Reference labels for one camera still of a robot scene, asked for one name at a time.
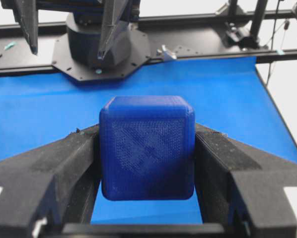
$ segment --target cube face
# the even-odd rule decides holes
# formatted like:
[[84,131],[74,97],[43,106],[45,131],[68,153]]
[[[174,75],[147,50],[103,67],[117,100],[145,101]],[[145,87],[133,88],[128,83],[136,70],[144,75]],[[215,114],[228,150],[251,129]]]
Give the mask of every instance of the cube face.
[[100,146],[107,199],[187,199],[193,194],[195,114],[182,98],[114,98],[100,113]]

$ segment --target blue conveyor belt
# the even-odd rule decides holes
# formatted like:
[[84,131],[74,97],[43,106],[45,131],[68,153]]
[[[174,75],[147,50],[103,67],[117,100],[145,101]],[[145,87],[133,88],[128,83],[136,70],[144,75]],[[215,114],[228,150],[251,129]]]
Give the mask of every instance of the blue conveyor belt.
[[[196,121],[297,163],[297,148],[255,70],[255,58],[182,60],[143,66],[119,82],[79,86],[62,73],[0,78],[0,160],[98,123],[117,95],[179,95]],[[110,202],[98,193],[93,223],[202,222],[186,201]]]

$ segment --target screw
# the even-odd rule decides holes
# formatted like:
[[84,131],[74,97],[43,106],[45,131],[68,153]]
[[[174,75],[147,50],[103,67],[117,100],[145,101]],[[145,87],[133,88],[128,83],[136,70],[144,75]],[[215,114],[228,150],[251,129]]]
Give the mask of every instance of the screw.
[[102,69],[98,68],[96,71],[95,71],[96,74],[102,74]]

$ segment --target white background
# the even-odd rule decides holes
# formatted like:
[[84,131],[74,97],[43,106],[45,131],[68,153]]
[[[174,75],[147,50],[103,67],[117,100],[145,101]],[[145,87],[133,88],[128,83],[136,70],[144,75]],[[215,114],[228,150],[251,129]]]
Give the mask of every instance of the white background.
[[[227,0],[142,0],[141,16],[213,13],[225,2]],[[256,0],[239,0],[239,5],[245,11],[253,11],[256,2]],[[280,9],[291,9],[295,2],[296,0],[282,1]],[[267,9],[275,9],[276,5],[277,0],[269,0]],[[65,21],[66,16],[67,13],[64,12],[40,11],[39,21]],[[282,20],[278,20],[277,26],[282,22]],[[12,11],[4,10],[0,6],[0,25],[13,23]],[[272,29],[273,20],[264,21],[259,34],[262,45],[271,37]],[[275,49],[280,48],[283,32],[283,29],[281,29],[276,34]],[[283,49],[294,48],[297,48],[297,21],[295,19],[291,20],[283,45]],[[259,64],[257,67],[262,77],[266,79],[268,65]],[[297,60],[278,62],[268,89],[297,142]]]

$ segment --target black octagonal mounting plate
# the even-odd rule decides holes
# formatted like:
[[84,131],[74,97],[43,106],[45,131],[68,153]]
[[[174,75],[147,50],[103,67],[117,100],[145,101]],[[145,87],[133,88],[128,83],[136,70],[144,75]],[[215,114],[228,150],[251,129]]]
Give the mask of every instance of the black octagonal mounting plate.
[[118,64],[115,68],[100,68],[100,70],[97,70],[97,68],[91,69],[88,66],[72,59],[69,49],[68,36],[65,34],[56,40],[53,55],[53,66],[79,82],[123,79],[140,68],[141,65],[151,58],[149,39],[145,33],[132,29],[130,30],[130,39],[131,54],[126,60]]

